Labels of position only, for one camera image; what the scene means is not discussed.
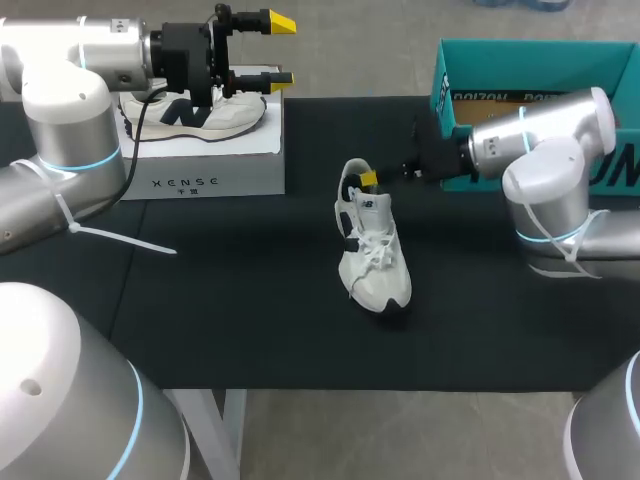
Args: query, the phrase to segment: white shoe box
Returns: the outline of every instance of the white shoe box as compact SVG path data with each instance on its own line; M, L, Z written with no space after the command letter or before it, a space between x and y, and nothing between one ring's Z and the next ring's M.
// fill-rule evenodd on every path
M237 75L279 72L277 66L235 66ZM138 165L124 200L284 194L282 91L264 95L267 110L249 133L218 142L174 138L140 142ZM127 168L133 140L114 107Z

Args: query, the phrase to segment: black logo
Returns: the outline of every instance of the black logo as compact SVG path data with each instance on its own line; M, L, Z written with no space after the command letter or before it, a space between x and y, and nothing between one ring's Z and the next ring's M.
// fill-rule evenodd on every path
M210 114L210 108L198 108L194 114L191 100L179 98L171 102L167 111L162 115L160 122L166 125L174 125L180 119L180 123L185 127L202 128Z
M510 102L538 102L556 98L566 92L526 90L451 90L453 100L500 100Z
M162 188L165 185L168 187L176 187L176 186L189 187L191 185L203 186L206 183L209 183L210 185L218 185L218 177L211 177L207 179L196 178L195 180L191 180L191 179L175 180L172 178L171 180L167 180L165 182L165 185L163 185L162 180L151 180L151 182L153 183L153 188L156 188L156 187Z
M621 186L634 187L636 183L638 183L638 178L640 178L640 161L636 161L635 145L632 143L626 144L622 149L620 158L614 163L613 159L615 154L616 152L611 152L604 157L598 172L595 177L591 179L589 185L598 185L601 183L607 177L607 173L610 170L611 175L609 175L609 179L607 180L607 187L615 187L623 171L625 173L624 185Z
M448 91L449 77L447 76L447 72L444 72L444 75L442 76L442 85L440 86L440 98L438 98L438 105L436 105L438 115L442 114L442 110L444 110L444 101L447 98Z

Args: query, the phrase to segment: table leg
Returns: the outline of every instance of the table leg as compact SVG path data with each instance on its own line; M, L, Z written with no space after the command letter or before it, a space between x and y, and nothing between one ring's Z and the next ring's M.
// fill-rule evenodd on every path
M229 434L231 449L236 456L238 465L242 456L242 434L244 432L244 416L247 408L246 390L227 390L224 400L222 421Z
M240 480L238 457L232 448L227 429L213 398L213 392L211 390L171 390L167 393L182 412L211 478Z

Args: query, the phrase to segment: table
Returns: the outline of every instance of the table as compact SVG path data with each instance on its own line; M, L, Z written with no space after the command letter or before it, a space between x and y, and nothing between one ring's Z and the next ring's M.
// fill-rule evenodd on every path
M162 388L592 388L640 346L637 285L536 276L498 193L390 187L412 310L379 323L349 300L340 171L356 156L402 162L425 108L426 97L288 99L286 196L123 202L87 225L179 255L66 233L0 258L0 281L59 295ZM4 163L33 153L19 106L2 105L0 122Z

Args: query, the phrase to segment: teal shoe box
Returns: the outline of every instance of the teal shoe box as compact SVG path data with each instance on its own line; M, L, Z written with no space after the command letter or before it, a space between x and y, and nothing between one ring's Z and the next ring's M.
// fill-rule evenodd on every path
M616 115L617 147L598 159L591 193L640 196L640 48L635 43L518 40L440 41L431 109L445 137L469 134L454 100L534 101L601 87ZM495 191L500 180L460 177L449 191Z

